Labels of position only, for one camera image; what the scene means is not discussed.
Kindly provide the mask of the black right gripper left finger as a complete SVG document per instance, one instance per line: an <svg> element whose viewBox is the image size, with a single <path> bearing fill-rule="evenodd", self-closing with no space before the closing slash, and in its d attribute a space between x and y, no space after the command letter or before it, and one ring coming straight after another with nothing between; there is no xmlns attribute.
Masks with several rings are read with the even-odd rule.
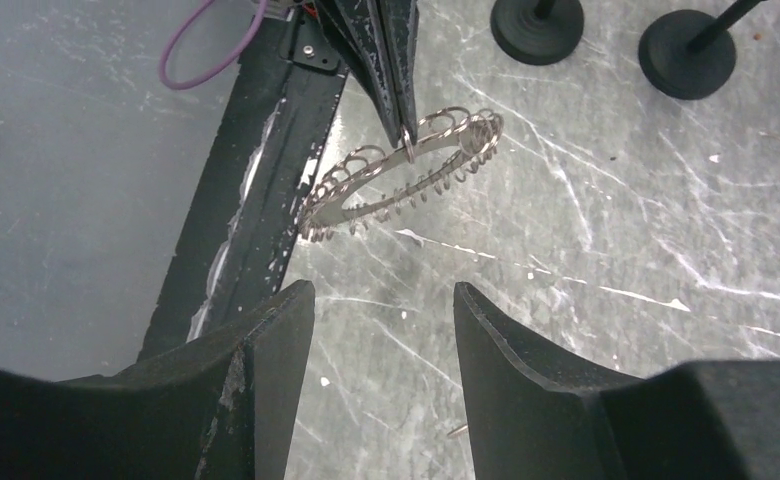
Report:
<svg viewBox="0 0 780 480"><path fill-rule="evenodd" d="M281 479L314 322L299 280L110 377L0 370L0 479Z"/></svg>

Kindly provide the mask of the red tag key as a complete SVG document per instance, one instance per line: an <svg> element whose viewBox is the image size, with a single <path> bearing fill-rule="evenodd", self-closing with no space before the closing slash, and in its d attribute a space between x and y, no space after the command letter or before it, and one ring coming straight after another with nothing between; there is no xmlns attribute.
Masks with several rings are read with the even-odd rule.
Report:
<svg viewBox="0 0 780 480"><path fill-rule="evenodd" d="M463 425L461 425L459 427L454 428L450 432L448 432L446 437L449 438L449 439L457 438L460 435L463 435L464 433L467 433L467 432L468 432L468 425L467 424L463 424Z"/></svg>

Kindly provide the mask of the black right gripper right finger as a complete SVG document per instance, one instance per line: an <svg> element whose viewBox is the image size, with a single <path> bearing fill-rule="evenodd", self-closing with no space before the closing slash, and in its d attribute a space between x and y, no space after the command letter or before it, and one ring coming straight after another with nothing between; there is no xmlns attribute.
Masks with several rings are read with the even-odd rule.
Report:
<svg viewBox="0 0 780 480"><path fill-rule="evenodd" d="M467 282L454 324L480 479L780 479L780 360L689 361L640 379Z"/></svg>

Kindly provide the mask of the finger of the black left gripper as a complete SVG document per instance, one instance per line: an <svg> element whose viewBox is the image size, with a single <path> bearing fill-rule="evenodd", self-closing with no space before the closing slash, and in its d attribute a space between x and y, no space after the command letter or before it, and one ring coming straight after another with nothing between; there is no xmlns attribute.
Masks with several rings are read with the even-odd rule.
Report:
<svg viewBox="0 0 780 480"><path fill-rule="evenodd" d="M394 147L403 143L405 93L399 42L403 1L316 1L321 32L370 97Z"/></svg>
<svg viewBox="0 0 780 480"><path fill-rule="evenodd" d="M411 143L418 138L418 119L414 95L414 64L419 25L415 0L379 2L381 24L389 60L391 102L400 136Z"/></svg>

